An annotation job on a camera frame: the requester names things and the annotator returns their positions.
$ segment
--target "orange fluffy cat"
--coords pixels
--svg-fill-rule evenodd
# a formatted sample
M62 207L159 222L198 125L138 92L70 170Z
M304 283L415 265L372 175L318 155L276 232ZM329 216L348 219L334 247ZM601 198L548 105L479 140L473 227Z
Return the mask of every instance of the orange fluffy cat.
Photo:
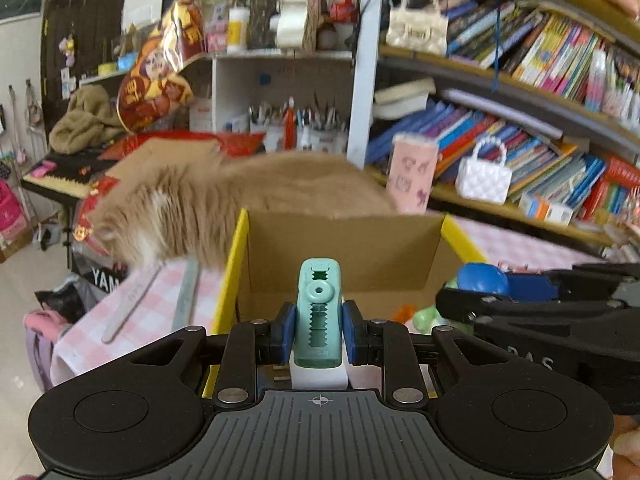
M89 220L97 242L133 267L188 254L222 267L241 208L329 218L396 213L386 191L342 156L281 152L154 168L119 183Z

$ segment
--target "finger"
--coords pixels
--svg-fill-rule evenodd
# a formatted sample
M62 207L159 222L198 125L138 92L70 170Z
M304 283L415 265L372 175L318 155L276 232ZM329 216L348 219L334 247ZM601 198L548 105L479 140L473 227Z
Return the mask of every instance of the finger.
M617 436L623 433L628 433L638 428L638 423L628 415L615 415L613 435L611 436L611 445Z
M616 455L625 456L640 466L640 430L619 434L613 440L611 449Z
M638 480L640 468L624 456L614 455L612 460L613 480Z

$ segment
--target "green plastic clip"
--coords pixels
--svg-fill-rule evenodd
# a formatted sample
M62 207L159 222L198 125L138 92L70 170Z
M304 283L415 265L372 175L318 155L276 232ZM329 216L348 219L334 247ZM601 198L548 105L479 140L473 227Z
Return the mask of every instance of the green plastic clip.
M312 258L300 267L293 361L303 368L335 368L342 363L340 265Z

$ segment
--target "floor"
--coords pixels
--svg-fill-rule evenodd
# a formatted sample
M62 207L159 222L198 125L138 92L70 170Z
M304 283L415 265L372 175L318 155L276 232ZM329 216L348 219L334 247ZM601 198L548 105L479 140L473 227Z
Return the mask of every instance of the floor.
M39 475L42 466L27 433L27 418L40 396L27 360L23 316L38 308L33 291L59 285L68 275L62 245L46 252L25 247L0 264L0 480Z

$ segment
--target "dark door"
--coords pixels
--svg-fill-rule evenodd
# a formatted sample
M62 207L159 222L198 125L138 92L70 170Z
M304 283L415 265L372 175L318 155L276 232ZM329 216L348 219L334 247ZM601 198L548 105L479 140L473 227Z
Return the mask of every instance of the dark door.
M65 114L68 100L62 97L65 56L58 45L73 34L76 64L70 76L80 81L83 73L94 72L102 63L103 46L120 33L124 0L45 0L40 47L42 108L47 135Z

